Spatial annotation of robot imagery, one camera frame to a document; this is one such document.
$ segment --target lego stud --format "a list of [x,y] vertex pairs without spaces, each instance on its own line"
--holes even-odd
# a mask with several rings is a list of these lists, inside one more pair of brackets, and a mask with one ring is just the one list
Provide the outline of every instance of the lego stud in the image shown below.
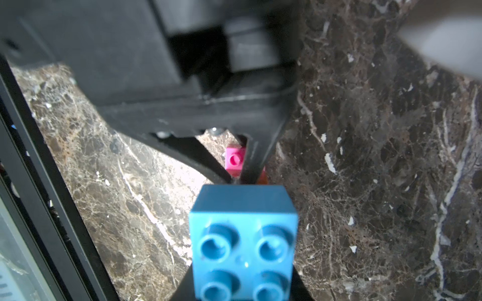
[[221,262],[231,253],[233,245],[232,231],[221,225],[210,225],[204,231],[201,239],[201,254],[203,257]]
[[287,233],[276,226],[266,226],[258,231],[256,249],[266,262],[281,262],[288,253],[290,240]]
[[230,301],[233,291],[231,275],[223,271],[209,272],[201,288],[202,301]]
[[274,272],[262,272],[254,278],[254,301],[284,300],[282,277]]
[[242,164],[242,156],[240,153],[232,153],[231,157],[229,157],[229,163],[232,166],[238,166]]

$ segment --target blue lego brick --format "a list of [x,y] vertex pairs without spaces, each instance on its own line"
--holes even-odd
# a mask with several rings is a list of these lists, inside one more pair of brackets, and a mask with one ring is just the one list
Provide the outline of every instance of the blue lego brick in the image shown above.
[[189,214],[196,298],[288,300],[297,228],[283,186],[203,186]]

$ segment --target gray object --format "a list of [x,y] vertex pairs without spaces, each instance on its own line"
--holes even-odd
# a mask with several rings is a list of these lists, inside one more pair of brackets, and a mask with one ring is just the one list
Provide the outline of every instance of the gray object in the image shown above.
[[426,0],[415,6],[399,37],[425,58],[482,79],[482,1]]
[[210,135],[212,136],[219,136],[221,135],[222,133],[224,133],[226,131],[225,128],[212,128],[212,129],[208,129],[208,132]]
[[169,138],[171,136],[171,133],[169,133],[168,131],[159,131],[159,132],[156,133],[156,136],[159,139],[166,139],[166,138]]

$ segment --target pink lego brick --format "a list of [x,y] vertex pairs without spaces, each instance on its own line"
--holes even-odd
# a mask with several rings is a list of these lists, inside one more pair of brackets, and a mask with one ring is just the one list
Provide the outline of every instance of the pink lego brick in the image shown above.
[[[224,158],[224,169],[233,177],[241,175],[242,164],[246,148],[240,145],[230,144],[226,147],[226,156]],[[258,184],[267,184],[268,178],[266,176],[266,168],[263,168]]]
[[228,171],[241,171],[245,153],[245,147],[234,144],[228,145],[226,147],[226,157],[224,158],[224,168]]

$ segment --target brown marble countertop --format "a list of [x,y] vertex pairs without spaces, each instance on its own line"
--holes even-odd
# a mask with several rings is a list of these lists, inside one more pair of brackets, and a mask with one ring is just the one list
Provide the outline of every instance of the brown marble countertop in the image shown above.
[[[482,91],[395,37],[415,2],[301,1],[298,106],[267,168],[316,300],[482,299]],[[109,128],[67,67],[14,72],[119,296],[168,300],[206,179]],[[232,137],[201,139],[222,160]]]

